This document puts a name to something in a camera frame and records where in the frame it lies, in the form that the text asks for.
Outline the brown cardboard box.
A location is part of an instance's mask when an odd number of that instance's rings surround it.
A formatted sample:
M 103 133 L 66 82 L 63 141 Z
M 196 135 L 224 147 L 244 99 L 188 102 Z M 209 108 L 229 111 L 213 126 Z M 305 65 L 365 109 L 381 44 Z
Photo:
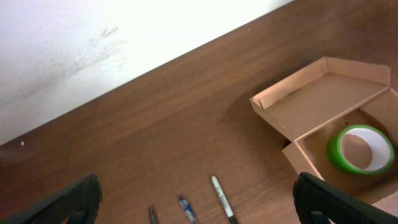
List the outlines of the brown cardboard box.
M 329 141 L 367 125 L 397 147 L 397 92 L 388 66 L 323 57 L 254 95 L 254 111 L 283 134 L 283 150 L 298 172 L 308 172 L 388 213 L 397 213 L 397 164 L 376 175 L 337 169 Z

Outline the green tape roll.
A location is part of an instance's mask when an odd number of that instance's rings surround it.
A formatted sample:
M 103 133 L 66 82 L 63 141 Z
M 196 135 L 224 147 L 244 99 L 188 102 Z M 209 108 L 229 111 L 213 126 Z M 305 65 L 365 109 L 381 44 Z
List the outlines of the green tape roll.
M 386 135 L 363 124 L 349 126 L 331 138 L 327 155 L 337 169 L 360 175 L 386 172 L 395 158 L 394 148 Z

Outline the black gel pen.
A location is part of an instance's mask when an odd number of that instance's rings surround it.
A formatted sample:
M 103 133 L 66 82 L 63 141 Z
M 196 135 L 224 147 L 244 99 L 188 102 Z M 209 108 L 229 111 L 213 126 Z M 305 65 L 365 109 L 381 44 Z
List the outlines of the black gel pen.
M 150 224 L 159 224 L 155 210 L 153 207 L 149 207 Z

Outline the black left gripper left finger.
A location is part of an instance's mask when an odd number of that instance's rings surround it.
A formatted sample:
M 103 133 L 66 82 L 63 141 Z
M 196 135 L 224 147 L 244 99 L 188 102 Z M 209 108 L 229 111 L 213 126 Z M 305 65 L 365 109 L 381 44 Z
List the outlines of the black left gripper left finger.
M 98 176 L 91 174 L 29 208 L 2 219 L 1 223 L 94 224 L 102 199 Z

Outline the blue ballpoint pen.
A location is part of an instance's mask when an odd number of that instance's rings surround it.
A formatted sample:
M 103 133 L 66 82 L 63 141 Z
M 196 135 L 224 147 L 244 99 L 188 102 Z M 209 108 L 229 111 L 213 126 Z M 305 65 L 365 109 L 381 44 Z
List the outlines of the blue ballpoint pen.
M 178 196 L 179 202 L 191 224 L 199 224 L 198 218 L 190 203 L 181 195 Z

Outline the black white marker pen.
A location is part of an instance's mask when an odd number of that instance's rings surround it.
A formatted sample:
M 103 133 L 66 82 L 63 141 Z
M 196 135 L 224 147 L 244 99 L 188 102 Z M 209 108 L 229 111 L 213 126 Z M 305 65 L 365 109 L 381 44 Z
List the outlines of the black white marker pen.
M 234 213 L 229 205 L 229 202 L 223 192 L 223 189 L 221 188 L 221 185 L 218 182 L 218 179 L 214 175 L 212 175 L 211 181 L 215 188 L 216 194 L 221 202 L 223 210 L 225 211 L 225 214 L 228 217 L 230 224 L 239 224 L 239 222 L 238 222 L 237 218 L 234 216 Z

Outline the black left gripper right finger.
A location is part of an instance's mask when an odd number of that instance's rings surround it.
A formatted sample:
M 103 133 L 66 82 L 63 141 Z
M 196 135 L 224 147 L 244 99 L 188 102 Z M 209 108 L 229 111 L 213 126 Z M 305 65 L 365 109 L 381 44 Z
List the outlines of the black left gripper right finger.
M 301 223 L 397 224 L 397 217 L 350 196 L 308 172 L 293 187 L 294 205 Z

